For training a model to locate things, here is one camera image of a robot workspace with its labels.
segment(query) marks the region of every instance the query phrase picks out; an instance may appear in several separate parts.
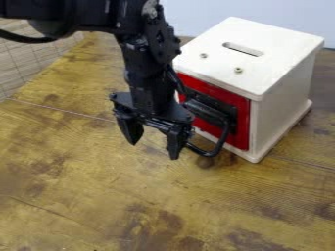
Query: wooden table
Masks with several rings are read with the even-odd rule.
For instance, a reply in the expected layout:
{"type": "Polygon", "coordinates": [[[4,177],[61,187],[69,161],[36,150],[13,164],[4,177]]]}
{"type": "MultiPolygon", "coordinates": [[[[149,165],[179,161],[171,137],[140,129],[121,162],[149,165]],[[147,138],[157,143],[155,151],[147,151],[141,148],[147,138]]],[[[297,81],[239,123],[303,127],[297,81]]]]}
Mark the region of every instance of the wooden table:
{"type": "Polygon", "coordinates": [[[257,165],[171,161],[151,129],[129,146],[107,99],[121,68],[93,34],[0,104],[0,250],[335,250],[335,52],[313,110],[257,165]]]}

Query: white wall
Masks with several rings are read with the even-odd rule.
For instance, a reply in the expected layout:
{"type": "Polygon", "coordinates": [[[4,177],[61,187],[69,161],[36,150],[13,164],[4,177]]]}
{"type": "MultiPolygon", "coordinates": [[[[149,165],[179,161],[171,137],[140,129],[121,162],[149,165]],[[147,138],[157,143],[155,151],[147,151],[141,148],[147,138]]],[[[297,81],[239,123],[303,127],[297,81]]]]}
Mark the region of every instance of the white wall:
{"type": "Polygon", "coordinates": [[[335,0],[161,0],[177,35],[196,36],[239,17],[325,38],[335,48],[335,0]]]}

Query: white box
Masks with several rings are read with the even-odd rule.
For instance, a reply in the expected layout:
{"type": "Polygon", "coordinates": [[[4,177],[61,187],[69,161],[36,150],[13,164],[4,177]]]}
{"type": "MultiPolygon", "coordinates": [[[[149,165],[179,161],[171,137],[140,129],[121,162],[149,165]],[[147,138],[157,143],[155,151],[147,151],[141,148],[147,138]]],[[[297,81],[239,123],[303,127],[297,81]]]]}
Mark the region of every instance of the white box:
{"type": "MultiPolygon", "coordinates": [[[[225,148],[252,163],[311,107],[309,83],[323,43],[321,37],[228,18],[183,46],[173,61],[180,74],[249,101],[247,150],[228,143],[225,148]]],[[[205,131],[197,132],[217,141],[205,131]]]]}

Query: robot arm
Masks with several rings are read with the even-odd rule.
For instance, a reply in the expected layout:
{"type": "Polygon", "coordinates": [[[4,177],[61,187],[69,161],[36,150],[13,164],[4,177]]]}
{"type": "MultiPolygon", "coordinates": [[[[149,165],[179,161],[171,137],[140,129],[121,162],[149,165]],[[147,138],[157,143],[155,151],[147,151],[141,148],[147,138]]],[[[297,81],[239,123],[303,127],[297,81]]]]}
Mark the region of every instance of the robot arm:
{"type": "MultiPolygon", "coordinates": [[[[159,0],[0,0],[0,17],[29,20],[44,35],[30,38],[0,30],[1,38],[22,43],[50,42],[78,30],[113,34],[123,51],[129,92],[112,93],[109,99],[128,142],[135,145],[144,126],[151,126],[167,136],[173,160],[184,146],[208,157],[220,152],[227,133],[213,152],[207,153],[188,143],[193,115],[185,109],[187,103],[180,105],[175,101],[175,91],[185,95],[185,89],[171,66],[180,54],[180,40],[165,21],[159,0]]],[[[197,116],[211,118],[211,109],[188,101],[187,108],[197,116]]]]}

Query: red drawer front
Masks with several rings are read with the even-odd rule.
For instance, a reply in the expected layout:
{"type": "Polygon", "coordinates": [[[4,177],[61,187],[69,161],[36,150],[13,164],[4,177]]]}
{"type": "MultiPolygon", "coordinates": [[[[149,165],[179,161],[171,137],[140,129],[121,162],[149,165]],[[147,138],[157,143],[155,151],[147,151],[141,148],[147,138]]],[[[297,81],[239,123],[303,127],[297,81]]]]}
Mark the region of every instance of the red drawer front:
{"type": "MultiPolygon", "coordinates": [[[[229,135],[228,144],[232,145],[235,148],[247,151],[249,136],[249,100],[188,75],[177,75],[188,88],[201,92],[203,94],[216,98],[217,100],[236,107],[236,132],[235,134],[229,135]]],[[[215,125],[208,124],[201,119],[196,118],[193,125],[215,137],[221,137],[223,130],[215,125]]]]}

